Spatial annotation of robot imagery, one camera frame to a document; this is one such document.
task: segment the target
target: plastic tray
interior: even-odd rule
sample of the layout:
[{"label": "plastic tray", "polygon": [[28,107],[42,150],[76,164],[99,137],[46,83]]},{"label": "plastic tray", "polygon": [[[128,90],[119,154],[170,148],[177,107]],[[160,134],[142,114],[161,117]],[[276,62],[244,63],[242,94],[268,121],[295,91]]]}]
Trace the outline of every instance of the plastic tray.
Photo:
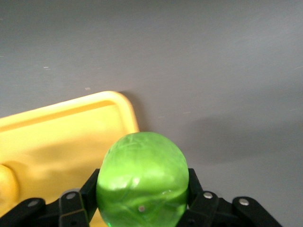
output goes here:
[{"label": "plastic tray", "polygon": [[[105,91],[0,119],[0,216],[20,201],[56,200],[100,168],[109,147],[137,132],[130,102]],[[91,226],[106,226],[96,212]]]}]

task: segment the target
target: black robotic claw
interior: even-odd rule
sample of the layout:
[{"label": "black robotic claw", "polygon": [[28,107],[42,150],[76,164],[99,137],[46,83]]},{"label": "black robotic claw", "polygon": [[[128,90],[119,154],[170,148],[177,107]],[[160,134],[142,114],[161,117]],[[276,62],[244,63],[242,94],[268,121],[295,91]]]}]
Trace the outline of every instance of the black robotic claw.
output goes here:
[{"label": "black robotic claw", "polygon": [[[188,209],[177,227],[282,227],[257,201],[237,197],[232,203],[203,191],[193,169],[189,171]],[[96,169],[80,190],[68,190],[45,204],[41,198],[24,200],[0,218],[2,227],[89,227],[97,209]]]}]

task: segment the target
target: metal screw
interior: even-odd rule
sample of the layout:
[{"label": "metal screw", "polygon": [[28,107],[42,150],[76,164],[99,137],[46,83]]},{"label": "metal screw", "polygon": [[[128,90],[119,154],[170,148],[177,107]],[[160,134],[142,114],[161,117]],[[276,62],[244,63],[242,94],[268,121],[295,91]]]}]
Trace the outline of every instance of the metal screw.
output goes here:
[{"label": "metal screw", "polygon": [[248,206],[250,204],[246,199],[239,199],[239,203],[243,206]]},{"label": "metal screw", "polygon": [[33,206],[37,205],[38,203],[39,203],[39,200],[33,200],[27,206],[28,207],[33,207]]},{"label": "metal screw", "polygon": [[210,192],[205,192],[203,195],[207,199],[211,199],[213,197],[213,195]]},{"label": "metal screw", "polygon": [[69,194],[66,196],[66,199],[71,200],[71,199],[74,198],[75,196],[76,196],[76,193],[72,192],[72,193],[69,193]]},{"label": "metal screw", "polygon": [[144,212],[145,211],[145,206],[140,206],[139,208],[138,208],[138,210],[140,211],[140,212]]}]

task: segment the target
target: gray wall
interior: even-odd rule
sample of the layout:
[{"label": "gray wall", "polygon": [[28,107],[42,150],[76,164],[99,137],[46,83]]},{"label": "gray wall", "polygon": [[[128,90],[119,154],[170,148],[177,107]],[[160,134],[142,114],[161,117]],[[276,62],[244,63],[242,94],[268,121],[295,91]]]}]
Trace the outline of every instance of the gray wall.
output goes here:
[{"label": "gray wall", "polygon": [[285,0],[1,1],[0,117],[122,92],[205,190],[302,226],[302,12]]}]

